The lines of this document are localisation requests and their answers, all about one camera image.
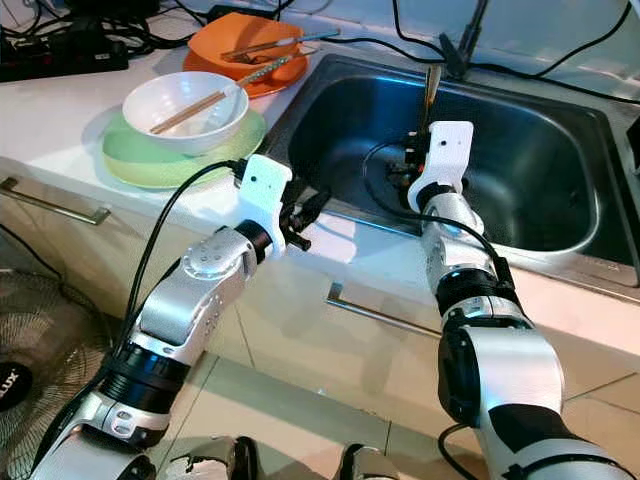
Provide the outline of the stainless steel sink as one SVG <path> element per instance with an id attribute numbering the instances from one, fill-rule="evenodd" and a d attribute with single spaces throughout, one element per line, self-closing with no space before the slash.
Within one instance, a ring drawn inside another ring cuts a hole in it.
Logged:
<path id="1" fill-rule="evenodd" d="M 416 236 L 390 165 L 419 127 L 424 73 L 328 55 L 262 151 L 329 189 L 330 214 Z M 483 84 L 440 84 L 431 119 L 474 123 L 463 195 L 516 268 L 640 301 L 640 210 L 603 111 Z"/>

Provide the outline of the light green plate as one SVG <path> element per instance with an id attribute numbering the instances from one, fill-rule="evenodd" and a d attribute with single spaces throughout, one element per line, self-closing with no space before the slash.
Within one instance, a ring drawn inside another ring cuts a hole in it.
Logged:
<path id="1" fill-rule="evenodd" d="M 268 133 L 265 116 L 248 110 L 241 127 L 229 140 L 196 156 L 177 154 L 156 146 L 133 131 L 122 113 L 115 111 L 102 133 L 105 168 L 129 186 L 174 189 L 202 166 L 242 159 L 253 154 Z"/>

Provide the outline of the large black power adapter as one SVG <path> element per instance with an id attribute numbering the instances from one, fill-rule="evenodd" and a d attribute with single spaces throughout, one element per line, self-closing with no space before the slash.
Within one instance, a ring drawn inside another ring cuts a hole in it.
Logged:
<path id="1" fill-rule="evenodd" d="M 160 0 L 61 0 L 78 17 L 142 20 L 159 13 Z"/>

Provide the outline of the cream kitchen cabinet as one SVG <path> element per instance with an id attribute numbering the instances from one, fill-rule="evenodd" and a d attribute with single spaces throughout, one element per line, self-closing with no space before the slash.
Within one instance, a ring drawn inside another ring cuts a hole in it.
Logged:
<path id="1" fill-rule="evenodd" d="M 96 143 L 41 161 L 4 159 L 24 192 L 67 206 L 102 205 L 110 218 L 88 227 L 5 200 L 3 219 L 40 248 L 106 314 L 119 314 L 155 215 L 168 193 L 108 177 Z M 342 298 L 436 330 L 419 238 L 323 212 L 307 229 L 312 248 L 266 262 L 211 335 L 209 352 L 435 435 L 451 424 L 436 399 L 436 338 L 403 332 L 325 302 Z M 522 268 L 518 297 L 553 344 L 564 370 L 564 420 L 616 454 L 640 443 L 640 302 Z"/>

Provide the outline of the orange plate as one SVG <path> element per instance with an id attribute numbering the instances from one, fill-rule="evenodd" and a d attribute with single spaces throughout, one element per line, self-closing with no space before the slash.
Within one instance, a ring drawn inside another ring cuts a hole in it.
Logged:
<path id="1" fill-rule="evenodd" d="M 233 63 L 233 61 L 215 60 L 202 58 L 197 52 L 188 51 L 186 59 L 183 60 L 182 70 L 202 70 L 202 72 L 210 72 L 220 74 L 232 78 L 233 81 L 239 81 L 244 76 L 248 76 L 264 64 L 247 65 L 242 63 Z M 283 65 L 279 69 L 274 70 L 268 76 L 256 79 L 255 82 L 247 84 L 244 90 L 247 91 L 251 99 L 259 99 L 259 97 L 270 95 L 285 90 L 293 83 L 300 81 L 308 69 L 308 56 L 306 58 L 296 58 L 291 63 Z"/>

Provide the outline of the small black power brick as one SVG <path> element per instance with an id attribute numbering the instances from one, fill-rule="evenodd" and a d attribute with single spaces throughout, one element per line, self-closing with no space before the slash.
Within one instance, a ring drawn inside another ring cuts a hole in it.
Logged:
<path id="1" fill-rule="evenodd" d="M 214 5 L 207 10 L 207 19 L 218 20 L 230 14 L 248 15 L 248 17 L 259 17 L 274 20 L 276 14 L 273 9 L 257 9 L 251 6 Z"/>

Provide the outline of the black power strip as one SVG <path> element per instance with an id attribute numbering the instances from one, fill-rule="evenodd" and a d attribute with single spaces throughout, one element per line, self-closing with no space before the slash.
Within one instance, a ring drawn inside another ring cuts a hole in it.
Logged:
<path id="1" fill-rule="evenodd" d="M 4 38 L 1 44 L 1 83 L 128 68 L 127 47 L 99 29 L 70 29 L 33 38 Z"/>

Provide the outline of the silver robot left leg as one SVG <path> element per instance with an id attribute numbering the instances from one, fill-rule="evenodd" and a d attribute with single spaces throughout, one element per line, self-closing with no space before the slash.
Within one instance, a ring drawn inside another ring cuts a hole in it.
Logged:
<path id="1" fill-rule="evenodd" d="M 260 480 L 259 448 L 250 436 L 212 436 L 173 458 L 160 480 Z"/>

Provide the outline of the black floor fan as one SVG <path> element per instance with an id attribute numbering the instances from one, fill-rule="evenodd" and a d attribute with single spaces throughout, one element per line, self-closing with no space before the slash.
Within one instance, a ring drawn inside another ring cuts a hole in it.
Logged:
<path id="1" fill-rule="evenodd" d="M 81 293 L 52 276 L 0 280 L 3 480 L 29 480 L 55 417 L 99 370 L 109 334 Z"/>

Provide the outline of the white bowl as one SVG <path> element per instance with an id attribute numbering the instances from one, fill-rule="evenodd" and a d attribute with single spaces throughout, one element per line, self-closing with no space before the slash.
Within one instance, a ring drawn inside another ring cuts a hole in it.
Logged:
<path id="1" fill-rule="evenodd" d="M 224 97 L 211 108 L 160 134 L 152 132 L 165 120 L 214 93 Z M 178 154 L 205 154 L 228 141 L 250 111 L 250 99 L 233 79 L 220 74 L 183 70 L 150 79 L 134 88 L 123 102 L 125 122 L 146 140 Z"/>

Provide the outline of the patterned wooden chopstick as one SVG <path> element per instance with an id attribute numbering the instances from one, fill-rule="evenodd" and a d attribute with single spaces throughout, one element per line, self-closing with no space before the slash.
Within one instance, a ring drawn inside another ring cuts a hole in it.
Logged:
<path id="1" fill-rule="evenodd" d="M 216 91 L 215 93 L 210 93 L 209 96 L 206 96 L 205 99 L 198 100 L 197 102 L 193 102 L 193 104 L 189 105 L 188 108 L 184 108 L 179 110 L 178 113 L 175 113 L 170 118 L 164 120 L 164 122 L 160 122 L 156 124 L 155 127 L 152 127 L 148 133 L 150 134 L 161 134 L 164 132 L 172 131 L 173 128 L 177 127 L 180 123 L 187 122 L 188 119 L 191 119 L 192 116 L 196 116 L 197 114 L 202 113 L 202 111 L 209 110 L 210 108 L 214 108 L 218 102 L 225 99 L 229 95 L 229 92 L 234 92 L 236 90 L 242 90 L 243 87 L 246 87 L 247 84 L 257 81 L 262 77 L 268 76 L 274 70 L 283 67 L 283 65 L 291 63 L 292 60 L 296 58 L 306 58 L 306 56 L 310 56 L 311 52 L 301 52 L 301 54 L 291 54 L 284 55 L 282 58 L 276 58 L 275 60 L 269 61 L 262 65 L 261 68 L 255 70 L 255 72 L 248 74 L 248 76 L 244 76 L 241 79 L 238 79 L 236 82 L 236 86 L 223 88 L 223 90 Z"/>
<path id="2" fill-rule="evenodd" d="M 428 132 L 430 125 L 431 110 L 433 110 L 436 100 L 436 93 L 439 90 L 439 84 L 442 82 L 444 67 L 442 65 L 430 65 L 426 70 L 424 78 L 424 92 L 422 92 L 422 106 L 419 116 L 419 133 Z"/>

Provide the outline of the dark metal faucet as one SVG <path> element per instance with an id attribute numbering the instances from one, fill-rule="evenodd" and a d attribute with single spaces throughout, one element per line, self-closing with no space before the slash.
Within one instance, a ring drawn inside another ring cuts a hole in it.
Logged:
<path id="1" fill-rule="evenodd" d="M 477 0 L 474 14 L 471 15 L 466 27 L 463 28 L 460 40 L 454 42 L 445 33 L 440 33 L 438 36 L 440 49 L 442 49 L 445 77 L 451 81 L 465 81 L 471 56 L 474 55 L 477 41 L 483 31 L 483 20 L 489 1 Z"/>

